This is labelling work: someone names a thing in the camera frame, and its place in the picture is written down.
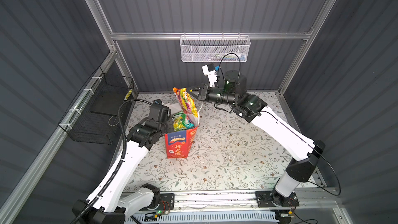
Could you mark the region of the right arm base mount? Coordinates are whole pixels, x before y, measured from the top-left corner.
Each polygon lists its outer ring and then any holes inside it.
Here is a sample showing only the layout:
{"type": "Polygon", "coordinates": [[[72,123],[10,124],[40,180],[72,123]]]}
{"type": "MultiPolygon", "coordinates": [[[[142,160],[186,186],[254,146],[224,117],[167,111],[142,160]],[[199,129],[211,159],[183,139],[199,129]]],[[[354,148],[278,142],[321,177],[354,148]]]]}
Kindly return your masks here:
{"type": "Polygon", "coordinates": [[[298,207],[300,203],[293,192],[289,197],[283,197],[275,190],[260,190],[255,192],[258,207],[298,207]]]}

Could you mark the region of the pink Fox's candy bag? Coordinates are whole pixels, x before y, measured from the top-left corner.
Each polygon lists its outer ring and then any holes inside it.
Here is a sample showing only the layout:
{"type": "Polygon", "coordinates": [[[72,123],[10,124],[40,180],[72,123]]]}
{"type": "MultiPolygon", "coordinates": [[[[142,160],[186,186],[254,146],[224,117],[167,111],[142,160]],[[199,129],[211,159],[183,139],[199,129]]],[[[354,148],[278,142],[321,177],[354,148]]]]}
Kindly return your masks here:
{"type": "Polygon", "coordinates": [[[199,117],[199,112],[194,99],[186,88],[173,88],[176,99],[185,113],[192,114],[195,118],[199,117]]]}

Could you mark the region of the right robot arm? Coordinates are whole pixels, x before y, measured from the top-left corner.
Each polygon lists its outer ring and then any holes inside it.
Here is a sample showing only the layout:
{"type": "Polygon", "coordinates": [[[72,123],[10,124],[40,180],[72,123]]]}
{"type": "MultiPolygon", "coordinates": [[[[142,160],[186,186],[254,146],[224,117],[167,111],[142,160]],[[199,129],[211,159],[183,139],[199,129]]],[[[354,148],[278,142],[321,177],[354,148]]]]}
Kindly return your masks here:
{"type": "Polygon", "coordinates": [[[291,162],[272,191],[275,203],[291,198],[300,183],[309,180],[325,144],[305,137],[287,124],[261,98],[247,92],[247,79],[239,71],[231,70],[223,74],[223,85],[218,83],[218,75],[207,72],[209,83],[187,88],[187,92],[199,101],[226,104],[237,116],[265,131],[290,154],[291,162]]]}

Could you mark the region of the red paper gift bag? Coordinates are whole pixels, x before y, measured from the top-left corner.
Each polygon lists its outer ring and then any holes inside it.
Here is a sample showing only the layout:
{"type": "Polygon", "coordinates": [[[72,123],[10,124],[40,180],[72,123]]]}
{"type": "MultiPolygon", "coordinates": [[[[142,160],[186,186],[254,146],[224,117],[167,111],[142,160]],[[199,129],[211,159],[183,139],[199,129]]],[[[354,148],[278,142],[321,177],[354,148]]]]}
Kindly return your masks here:
{"type": "Polygon", "coordinates": [[[170,128],[165,134],[165,147],[168,159],[187,158],[196,136],[200,115],[195,117],[193,114],[186,114],[193,127],[186,130],[175,131],[173,119],[171,119],[170,128]]]}

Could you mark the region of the green yellow candy bag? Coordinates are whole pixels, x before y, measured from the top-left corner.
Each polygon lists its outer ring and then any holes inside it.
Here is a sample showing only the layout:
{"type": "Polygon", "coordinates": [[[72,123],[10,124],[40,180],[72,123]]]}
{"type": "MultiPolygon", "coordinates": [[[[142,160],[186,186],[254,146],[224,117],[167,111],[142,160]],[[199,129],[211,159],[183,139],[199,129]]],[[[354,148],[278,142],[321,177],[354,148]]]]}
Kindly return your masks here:
{"type": "Polygon", "coordinates": [[[189,119],[189,117],[180,111],[173,116],[173,130],[174,132],[189,130],[194,128],[194,123],[189,119]]]}

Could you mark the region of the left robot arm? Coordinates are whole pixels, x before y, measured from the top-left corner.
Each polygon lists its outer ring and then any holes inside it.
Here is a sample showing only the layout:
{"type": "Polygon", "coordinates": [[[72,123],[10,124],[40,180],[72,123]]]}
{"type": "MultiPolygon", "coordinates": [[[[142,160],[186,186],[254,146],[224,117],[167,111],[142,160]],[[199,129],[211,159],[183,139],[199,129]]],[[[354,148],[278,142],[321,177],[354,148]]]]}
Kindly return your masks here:
{"type": "Polygon", "coordinates": [[[152,146],[167,133],[171,109],[154,100],[149,116],[132,127],[129,133],[122,131],[122,152],[104,179],[86,200],[78,200],[73,206],[74,224],[123,224],[143,208],[156,209],[160,202],[160,189],[151,184],[122,197],[125,186],[131,181],[135,169],[152,146]]]}

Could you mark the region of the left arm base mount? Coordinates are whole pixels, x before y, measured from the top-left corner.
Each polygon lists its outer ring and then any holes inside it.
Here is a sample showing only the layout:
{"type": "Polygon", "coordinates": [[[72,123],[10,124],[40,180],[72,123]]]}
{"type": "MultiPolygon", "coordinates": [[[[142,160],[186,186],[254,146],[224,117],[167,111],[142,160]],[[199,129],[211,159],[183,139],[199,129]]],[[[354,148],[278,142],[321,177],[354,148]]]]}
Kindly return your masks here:
{"type": "Polygon", "coordinates": [[[175,194],[160,193],[154,206],[146,207],[149,211],[170,211],[174,209],[175,194]]]}

